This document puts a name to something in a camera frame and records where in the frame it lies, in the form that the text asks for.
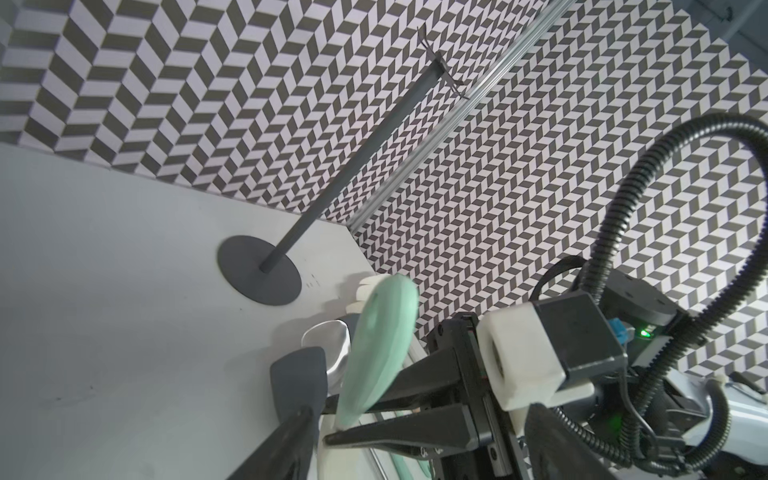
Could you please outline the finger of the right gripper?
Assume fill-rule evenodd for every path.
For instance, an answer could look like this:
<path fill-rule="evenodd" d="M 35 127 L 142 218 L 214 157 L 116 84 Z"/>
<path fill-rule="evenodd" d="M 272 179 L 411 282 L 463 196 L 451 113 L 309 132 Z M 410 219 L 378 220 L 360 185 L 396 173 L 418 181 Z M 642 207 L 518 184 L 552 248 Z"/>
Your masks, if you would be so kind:
<path fill-rule="evenodd" d="M 338 431 L 323 442 L 331 448 L 374 448 L 414 459 L 452 456 L 480 445 L 469 407 L 461 404 Z"/>
<path fill-rule="evenodd" d="M 411 411 L 417 416 L 464 416 L 465 345 L 455 344 L 402 370 L 368 413 Z"/>

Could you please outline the dark grey utensil rack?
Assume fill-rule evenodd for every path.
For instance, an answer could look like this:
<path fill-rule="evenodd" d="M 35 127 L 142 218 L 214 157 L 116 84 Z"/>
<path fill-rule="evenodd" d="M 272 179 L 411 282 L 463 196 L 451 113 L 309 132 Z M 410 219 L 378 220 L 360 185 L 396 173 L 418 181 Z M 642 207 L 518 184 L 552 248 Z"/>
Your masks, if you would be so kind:
<path fill-rule="evenodd" d="M 447 61 L 427 39 L 425 28 L 418 31 L 418 39 L 430 59 L 429 65 L 283 238 L 273 245 L 254 236 L 235 235 L 218 247 L 219 270 L 240 294 L 269 306 L 295 301 L 302 290 L 302 279 L 288 257 L 289 250 L 440 81 L 444 80 L 454 92 L 464 84 L 451 75 Z"/>

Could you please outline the cream wide turner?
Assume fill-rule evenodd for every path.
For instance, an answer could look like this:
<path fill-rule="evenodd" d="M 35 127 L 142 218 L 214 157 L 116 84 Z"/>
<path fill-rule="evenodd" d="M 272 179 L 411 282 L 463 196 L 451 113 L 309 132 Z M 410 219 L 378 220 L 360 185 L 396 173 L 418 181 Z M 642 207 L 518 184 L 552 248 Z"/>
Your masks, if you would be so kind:
<path fill-rule="evenodd" d="M 360 318 L 351 342 L 336 412 L 325 416 L 317 447 L 319 479 L 354 479 L 358 451 L 327 447 L 326 436 L 354 427 L 362 410 L 390 387 L 408 356 L 419 309 L 416 284 L 401 274 L 389 275 L 366 301 L 347 307 Z"/>

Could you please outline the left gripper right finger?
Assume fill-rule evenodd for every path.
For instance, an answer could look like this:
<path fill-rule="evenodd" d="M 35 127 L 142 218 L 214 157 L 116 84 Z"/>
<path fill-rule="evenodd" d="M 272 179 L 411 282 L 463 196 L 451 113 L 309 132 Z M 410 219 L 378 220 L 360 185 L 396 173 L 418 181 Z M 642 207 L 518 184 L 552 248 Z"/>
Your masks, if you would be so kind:
<path fill-rule="evenodd" d="M 534 479 L 615 479 L 593 452 L 542 404 L 530 405 L 524 434 Z"/>

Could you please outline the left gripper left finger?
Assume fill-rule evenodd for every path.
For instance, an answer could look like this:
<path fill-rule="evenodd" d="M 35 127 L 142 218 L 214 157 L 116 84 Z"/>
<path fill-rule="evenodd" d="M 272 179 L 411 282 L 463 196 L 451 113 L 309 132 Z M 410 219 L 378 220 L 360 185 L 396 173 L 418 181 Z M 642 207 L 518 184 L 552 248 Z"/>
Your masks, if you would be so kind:
<path fill-rule="evenodd" d="M 307 479 L 317 433 L 312 409 L 301 406 L 228 479 Z"/>

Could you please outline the grey spatula mint handle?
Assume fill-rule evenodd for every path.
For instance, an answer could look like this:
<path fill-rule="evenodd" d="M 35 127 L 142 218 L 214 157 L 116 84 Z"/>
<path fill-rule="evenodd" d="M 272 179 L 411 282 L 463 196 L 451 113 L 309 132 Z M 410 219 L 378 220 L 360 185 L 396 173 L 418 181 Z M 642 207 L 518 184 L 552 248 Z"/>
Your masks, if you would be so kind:
<path fill-rule="evenodd" d="M 303 347 L 273 362 L 270 384 L 280 421 L 307 406 L 312 412 L 312 424 L 318 427 L 328 395 L 326 357 L 321 347 Z"/>
<path fill-rule="evenodd" d="M 360 318 L 360 314 L 359 313 L 346 314 L 346 315 L 344 315 L 343 317 L 340 318 L 340 320 L 343 321 L 346 324 L 346 326 L 347 326 L 347 329 L 348 329 L 348 332 L 349 332 L 350 342 L 354 341 L 354 337 L 355 337 L 356 329 L 357 329 L 357 326 L 358 326 L 359 318 Z"/>

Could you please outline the steel turner brown handle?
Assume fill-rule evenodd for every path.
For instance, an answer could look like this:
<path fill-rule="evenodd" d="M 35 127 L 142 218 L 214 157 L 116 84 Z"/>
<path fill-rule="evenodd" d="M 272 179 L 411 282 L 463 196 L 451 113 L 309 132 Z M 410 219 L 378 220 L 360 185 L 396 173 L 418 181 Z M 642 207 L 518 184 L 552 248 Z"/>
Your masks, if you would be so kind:
<path fill-rule="evenodd" d="M 340 319 L 321 322 L 303 334 L 301 345 L 323 349 L 326 360 L 328 395 L 339 394 L 351 347 L 348 325 Z"/>

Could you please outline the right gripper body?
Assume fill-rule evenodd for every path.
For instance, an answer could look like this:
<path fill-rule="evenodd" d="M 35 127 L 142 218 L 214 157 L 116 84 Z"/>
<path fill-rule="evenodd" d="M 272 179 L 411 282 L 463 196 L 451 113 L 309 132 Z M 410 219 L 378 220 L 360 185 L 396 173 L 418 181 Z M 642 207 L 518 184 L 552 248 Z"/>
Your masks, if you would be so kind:
<path fill-rule="evenodd" d="M 531 474 L 506 412 L 491 390 L 477 341 L 478 316 L 455 314 L 426 337 L 427 351 L 455 354 L 460 381 L 443 396 L 468 407 L 477 441 L 467 451 L 434 460 L 438 479 L 529 479 Z"/>

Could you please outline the cream spatula mint handle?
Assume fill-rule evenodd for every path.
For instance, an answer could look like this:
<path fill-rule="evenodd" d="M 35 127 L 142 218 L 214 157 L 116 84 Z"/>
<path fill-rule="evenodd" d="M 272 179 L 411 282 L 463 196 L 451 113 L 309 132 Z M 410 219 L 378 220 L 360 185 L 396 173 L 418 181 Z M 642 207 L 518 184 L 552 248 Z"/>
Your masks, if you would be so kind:
<path fill-rule="evenodd" d="M 388 277 L 389 274 L 378 274 L 362 279 L 356 290 L 356 300 L 366 301 L 371 296 L 375 287 Z"/>

